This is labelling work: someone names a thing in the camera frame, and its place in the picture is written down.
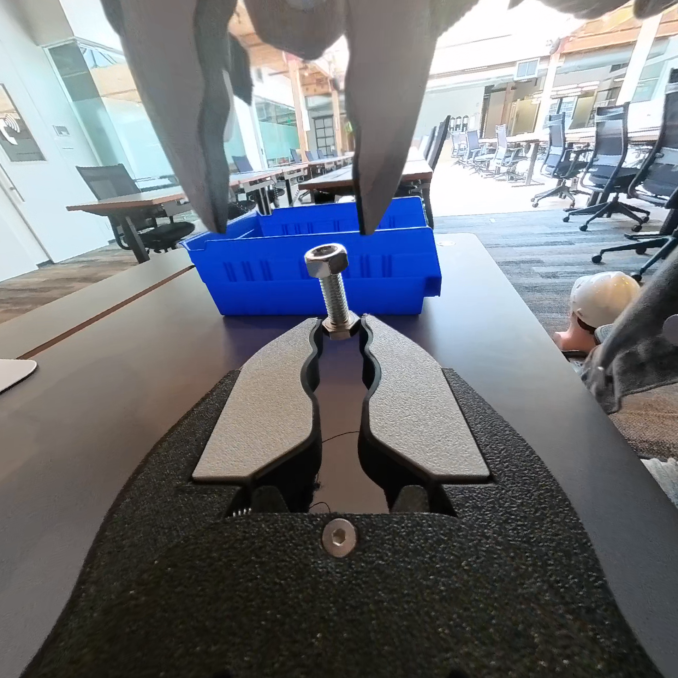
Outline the row of black office chairs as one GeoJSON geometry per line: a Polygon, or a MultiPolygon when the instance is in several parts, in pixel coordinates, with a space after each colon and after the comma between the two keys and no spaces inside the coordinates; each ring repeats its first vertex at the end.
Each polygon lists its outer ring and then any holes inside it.
{"type": "Polygon", "coordinates": [[[641,281],[643,274],[657,261],[665,259],[677,246],[677,70],[672,70],[665,90],[658,137],[639,167],[626,166],[629,153],[629,105],[598,108],[595,118],[595,141],[588,162],[581,170],[581,185],[592,192],[592,199],[583,208],[567,208],[563,222],[572,217],[587,216],[579,226],[585,232],[595,220],[617,215],[633,219],[637,227],[626,234],[626,241],[600,250],[591,258],[599,266],[608,253],[635,251],[643,255],[658,249],[632,278],[641,281]],[[621,201],[621,197],[640,200],[665,209],[668,213],[662,230],[653,238],[641,233],[649,213],[621,201]]]}

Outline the blue plastic bin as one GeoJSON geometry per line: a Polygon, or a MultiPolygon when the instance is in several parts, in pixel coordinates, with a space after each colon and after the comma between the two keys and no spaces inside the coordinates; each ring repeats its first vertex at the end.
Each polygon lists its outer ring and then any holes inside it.
{"type": "Polygon", "coordinates": [[[225,234],[203,232],[181,245],[223,316],[320,316],[326,305],[304,261],[311,248],[342,244],[349,308],[363,315],[418,315],[439,296],[441,269],[419,197],[396,198],[370,236],[359,232],[354,202],[252,211],[225,234]]]}

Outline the white door with window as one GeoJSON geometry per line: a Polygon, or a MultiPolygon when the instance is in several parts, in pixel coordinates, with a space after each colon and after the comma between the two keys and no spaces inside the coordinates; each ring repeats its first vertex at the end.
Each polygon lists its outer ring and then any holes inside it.
{"type": "Polygon", "coordinates": [[[1,221],[12,233],[20,263],[4,268],[25,273],[53,260],[46,240],[52,163],[49,137],[11,51],[1,45],[1,165],[25,202],[16,204],[1,188],[1,221]]]}

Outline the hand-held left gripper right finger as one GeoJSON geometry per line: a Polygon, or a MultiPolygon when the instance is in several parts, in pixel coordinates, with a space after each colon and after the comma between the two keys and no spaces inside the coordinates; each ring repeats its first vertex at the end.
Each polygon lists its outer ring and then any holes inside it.
{"type": "Polygon", "coordinates": [[[482,483],[490,472],[441,366],[373,315],[361,319],[365,442],[427,484],[482,483]]]}

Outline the black mesh office chair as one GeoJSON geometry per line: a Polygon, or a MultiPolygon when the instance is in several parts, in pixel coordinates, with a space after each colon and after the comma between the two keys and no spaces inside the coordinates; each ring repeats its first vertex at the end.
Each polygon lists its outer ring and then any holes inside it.
{"type": "MultiPolygon", "coordinates": [[[[127,168],[120,163],[99,167],[77,167],[77,171],[97,200],[179,187],[174,176],[144,179],[142,184],[138,185],[138,182],[128,173],[127,168]]],[[[154,251],[160,254],[163,251],[175,250],[179,242],[191,236],[195,231],[193,222],[174,220],[176,215],[185,214],[190,210],[191,205],[177,204],[176,206],[167,206],[164,209],[156,208],[152,216],[141,219],[134,218],[133,223],[136,225],[147,252],[154,251]]],[[[112,228],[112,231],[118,246],[123,250],[131,251],[131,248],[127,246],[122,229],[117,226],[112,228]]]]}

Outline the blue jeans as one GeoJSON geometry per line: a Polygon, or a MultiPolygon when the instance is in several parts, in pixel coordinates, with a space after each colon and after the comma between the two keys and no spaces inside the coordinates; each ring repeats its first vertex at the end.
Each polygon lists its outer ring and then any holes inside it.
{"type": "Polygon", "coordinates": [[[658,458],[652,458],[643,459],[641,461],[666,496],[668,496],[671,502],[677,507],[677,460],[669,458],[667,461],[663,462],[658,458]]]}

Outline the grey denim jacket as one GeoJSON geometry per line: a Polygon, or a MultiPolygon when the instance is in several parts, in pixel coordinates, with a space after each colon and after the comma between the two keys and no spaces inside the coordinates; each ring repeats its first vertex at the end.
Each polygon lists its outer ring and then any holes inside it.
{"type": "Polygon", "coordinates": [[[586,358],[581,380],[606,412],[625,396],[677,382],[677,252],[642,287],[586,358]]]}

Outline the steel hex bolt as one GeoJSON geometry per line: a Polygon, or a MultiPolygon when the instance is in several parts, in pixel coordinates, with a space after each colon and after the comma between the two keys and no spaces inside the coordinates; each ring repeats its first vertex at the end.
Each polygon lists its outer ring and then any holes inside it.
{"type": "Polygon", "coordinates": [[[327,317],[322,321],[324,332],[330,340],[347,340],[359,329],[360,318],[352,312],[347,302],[341,273],[319,278],[327,317]]]}

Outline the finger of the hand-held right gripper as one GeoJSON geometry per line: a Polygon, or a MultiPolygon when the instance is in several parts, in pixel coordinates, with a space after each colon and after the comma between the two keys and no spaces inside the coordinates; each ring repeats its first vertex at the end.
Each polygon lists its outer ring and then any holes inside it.
{"type": "Polygon", "coordinates": [[[346,110],[362,235],[375,232],[401,181],[439,27],[437,1],[346,2],[346,110]]]}
{"type": "Polygon", "coordinates": [[[158,140],[206,228],[224,233],[233,95],[226,36],[235,1],[120,1],[119,34],[158,140]]]}

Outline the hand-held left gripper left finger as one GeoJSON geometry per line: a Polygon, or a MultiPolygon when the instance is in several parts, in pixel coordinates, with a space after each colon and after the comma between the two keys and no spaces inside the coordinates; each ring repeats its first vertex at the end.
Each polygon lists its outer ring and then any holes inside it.
{"type": "Polygon", "coordinates": [[[243,365],[192,472],[198,483],[253,483],[311,440],[318,318],[303,320],[243,365]]]}

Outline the steel hex nut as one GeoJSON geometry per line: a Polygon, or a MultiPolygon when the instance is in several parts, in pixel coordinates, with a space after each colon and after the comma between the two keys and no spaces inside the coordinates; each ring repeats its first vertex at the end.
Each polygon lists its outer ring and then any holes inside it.
{"type": "Polygon", "coordinates": [[[308,274],[316,279],[341,274],[349,265],[346,248],[339,243],[327,243],[304,254],[308,274]]]}

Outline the wooden top office desk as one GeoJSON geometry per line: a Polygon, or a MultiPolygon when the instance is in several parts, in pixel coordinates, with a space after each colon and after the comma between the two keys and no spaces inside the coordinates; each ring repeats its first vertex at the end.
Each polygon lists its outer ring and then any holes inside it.
{"type": "Polygon", "coordinates": [[[112,228],[119,226],[122,229],[127,246],[131,248],[137,263],[142,264],[148,262],[149,255],[142,244],[140,234],[133,223],[133,219],[152,216],[156,208],[164,209],[167,206],[176,206],[177,204],[187,204],[189,206],[190,201],[180,187],[170,187],[67,206],[66,210],[69,212],[85,212],[108,218],[112,228]]]}
{"type": "MultiPolygon", "coordinates": [[[[659,135],[659,125],[638,127],[629,129],[629,141],[633,143],[649,143],[657,140],[659,135]]],[[[565,141],[570,144],[591,144],[595,137],[595,128],[587,127],[565,132],[565,141]]],[[[470,130],[469,132],[455,131],[452,133],[451,157],[461,162],[466,157],[467,151],[471,155],[487,154],[492,148],[498,148],[497,138],[479,138],[478,132],[470,130]]],[[[542,182],[533,179],[535,167],[539,155],[539,149],[547,145],[548,131],[527,132],[518,135],[508,136],[506,146],[508,149],[524,149],[529,160],[529,165],[525,176],[521,181],[524,186],[541,186],[542,182]]]]}

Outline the white cap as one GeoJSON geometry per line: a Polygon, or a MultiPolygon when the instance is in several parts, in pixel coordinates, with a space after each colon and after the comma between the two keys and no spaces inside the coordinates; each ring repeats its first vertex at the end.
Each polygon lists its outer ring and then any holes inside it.
{"type": "Polygon", "coordinates": [[[570,293],[571,313],[586,326],[597,329],[614,323],[640,291],[640,284],[620,271],[580,276],[570,293]]]}

